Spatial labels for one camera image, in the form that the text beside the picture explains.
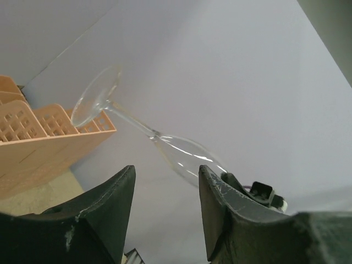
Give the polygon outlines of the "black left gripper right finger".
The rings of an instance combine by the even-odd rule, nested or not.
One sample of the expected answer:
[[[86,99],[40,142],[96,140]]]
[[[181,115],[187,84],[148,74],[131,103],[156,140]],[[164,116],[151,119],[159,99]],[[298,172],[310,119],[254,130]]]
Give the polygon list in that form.
[[[243,190],[232,174],[199,169],[210,263],[351,263],[351,213],[277,212]]]

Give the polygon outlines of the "tall clear champagne flute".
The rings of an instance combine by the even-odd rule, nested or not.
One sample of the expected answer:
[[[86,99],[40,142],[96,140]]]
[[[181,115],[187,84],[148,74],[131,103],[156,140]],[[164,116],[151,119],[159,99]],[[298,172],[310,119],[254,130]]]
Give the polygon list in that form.
[[[152,129],[111,99],[119,84],[120,75],[120,67],[112,65],[89,83],[72,111],[70,120],[74,127],[82,128],[103,111],[110,111],[145,134],[171,169],[191,185],[199,185],[200,166],[208,166],[218,177],[228,172],[216,155],[202,144]]]

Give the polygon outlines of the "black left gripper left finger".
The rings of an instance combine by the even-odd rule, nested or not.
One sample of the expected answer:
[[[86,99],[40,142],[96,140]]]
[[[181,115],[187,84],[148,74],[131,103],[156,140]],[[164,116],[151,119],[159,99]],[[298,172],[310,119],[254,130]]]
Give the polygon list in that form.
[[[121,263],[136,171],[40,214],[1,213],[1,263]]]

